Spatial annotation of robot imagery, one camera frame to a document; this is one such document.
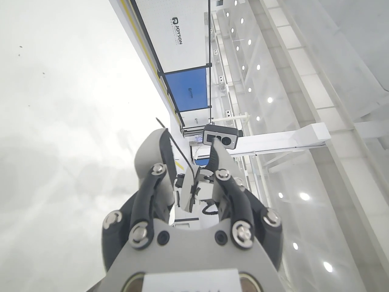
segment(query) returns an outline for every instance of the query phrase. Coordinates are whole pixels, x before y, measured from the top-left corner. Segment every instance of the joyson logo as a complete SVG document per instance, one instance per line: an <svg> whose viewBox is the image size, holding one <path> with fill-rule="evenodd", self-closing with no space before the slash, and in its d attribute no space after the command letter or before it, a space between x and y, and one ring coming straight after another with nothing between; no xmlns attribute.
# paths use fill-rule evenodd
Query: joyson logo
<svg viewBox="0 0 389 292"><path fill-rule="evenodd" d="M178 25L178 18L171 19L171 27L175 34L175 44L177 45L182 44L180 26Z"/></svg>

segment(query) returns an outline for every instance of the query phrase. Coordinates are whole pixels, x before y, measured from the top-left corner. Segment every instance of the blue panel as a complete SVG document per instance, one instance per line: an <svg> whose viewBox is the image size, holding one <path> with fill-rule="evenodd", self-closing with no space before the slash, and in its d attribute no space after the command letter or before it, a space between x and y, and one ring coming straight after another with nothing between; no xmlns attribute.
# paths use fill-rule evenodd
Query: blue panel
<svg viewBox="0 0 389 292"><path fill-rule="evenodd" d="M194 163L199 166L207 166L209 163L209 158L195 159Z"/></svg>
<svg viewBox="0 0 389 292"><path fill-rule="evenodd" d="M208 107L206 68L166 75L179 111Z"/></svg>

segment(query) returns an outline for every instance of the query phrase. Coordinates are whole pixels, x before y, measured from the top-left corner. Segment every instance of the silver bolt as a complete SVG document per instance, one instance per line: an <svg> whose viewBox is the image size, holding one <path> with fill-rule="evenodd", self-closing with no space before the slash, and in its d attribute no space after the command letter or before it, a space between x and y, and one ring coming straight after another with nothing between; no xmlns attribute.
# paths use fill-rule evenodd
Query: silver bolt
<svg viewBox="0 0 389 292"><path fill-rule="evenodd" d="M245 186L243 185L242 179L239 178L239 177L235 177L234 179L235 179L236 184L239 186L240 190L241 190L242 192L244 192L246 188L245 188Z"/></svg>
<svg viewBox="0 0 389 292"><path fill-rule="evenodd" d="M153 171L151 172L151 174L153 174L154 176L157 176L157 175L163 173L164 170L165 170L164 165L158 163L158 164L155 164L153 166Z"/></svg>
<svg viewBox="0 0 389 292"><path fill-rule="evenodd" d="M232 226L232 238L240 247L244 249L249 249L253 246L250 229L250 224L245 221L236 221Z"/></svg>
<svg viewBox="0 0 389 292"><path fill-rule="evenodd" d="M225 181L229 180L229 178L231 177L231 175L229 174L229 171L226 169L217 170L215 175L216 175L216 178L218 178L220 180L225 180Z"/></svg>
<svg viewBox="0 0 389 292"><path fill-rule="evenodd" d="M238 227L238 237L242 240L242 242L245 242L249 239L251 239L251 232L250 228L244 225L240 225Z"/></svg>
<svg viewBox="0 0 389 292"><path fill-rule="evenodd" d="M128 242L133 248L140 249L149 241L147 238L147 225L146 221L139 222L129 232Z"/></svg>
<svg viewBox="0 0 389 292"><path fill-rule="evenodd" d="M268 209L267 214L264 216L263 220L270 226L277 228L281 225L281 218L279 215L271 208Z"/></svg>
<svg viewBox="0 0 389 292"><path fill-rule="evenodd" d="M121 222L122 218L121 211L114 210L110 212L103 220L103 228L107 230L112 224Z"/></svg>
<svg viewBox="0 0 389 292"><path fill-rule="evenodd" d="M144 240L146 235L147 235L147 230L145 228L141 228L140 226L138 226L134 230L134 236L132 239L134 240L134 242L140 243L142 240Z"/></svg>

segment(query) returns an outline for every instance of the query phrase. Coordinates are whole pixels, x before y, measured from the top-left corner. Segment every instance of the robotic hand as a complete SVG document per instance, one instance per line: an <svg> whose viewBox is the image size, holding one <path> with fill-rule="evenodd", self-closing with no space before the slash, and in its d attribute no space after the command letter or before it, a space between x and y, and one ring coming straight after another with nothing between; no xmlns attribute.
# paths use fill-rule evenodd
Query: robotic hand
<svg viewBox="0 0 389 292"><path fill-rule="evenodd" d="M245 189L238 166L219 140L211 146L206 173L191 166L182 182L187 211L198 196L199 181L213 182L219 223L210 228L168 225L177 173L166 128L152 132L140 146L135 170L138 192L103 221L107 274L90 292L284 291L277 273L281 220Z"/></svg>

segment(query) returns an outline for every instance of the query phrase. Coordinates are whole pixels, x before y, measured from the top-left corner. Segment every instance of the ceiling light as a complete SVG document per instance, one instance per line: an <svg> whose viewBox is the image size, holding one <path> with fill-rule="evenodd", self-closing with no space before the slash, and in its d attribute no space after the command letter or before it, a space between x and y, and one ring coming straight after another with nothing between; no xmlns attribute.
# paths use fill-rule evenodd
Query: ceiling light
<svg viewBox="0 0 389 292"><path fill-rule="evenodd" d="M300 197L303 200L309 200L310 199L310 197L309 197L309 195L307 193L300 193Z"/></svg>
<svg viewBox="0 0 389 292"><path fill-rule="evenodd" d="M328 262L323 262L323 264L324 264L324 267L325 267L325 269L328 271L328 272L332 272L333 271L333 268L332 268L332 265L331 264L329 264Z"/></svg>

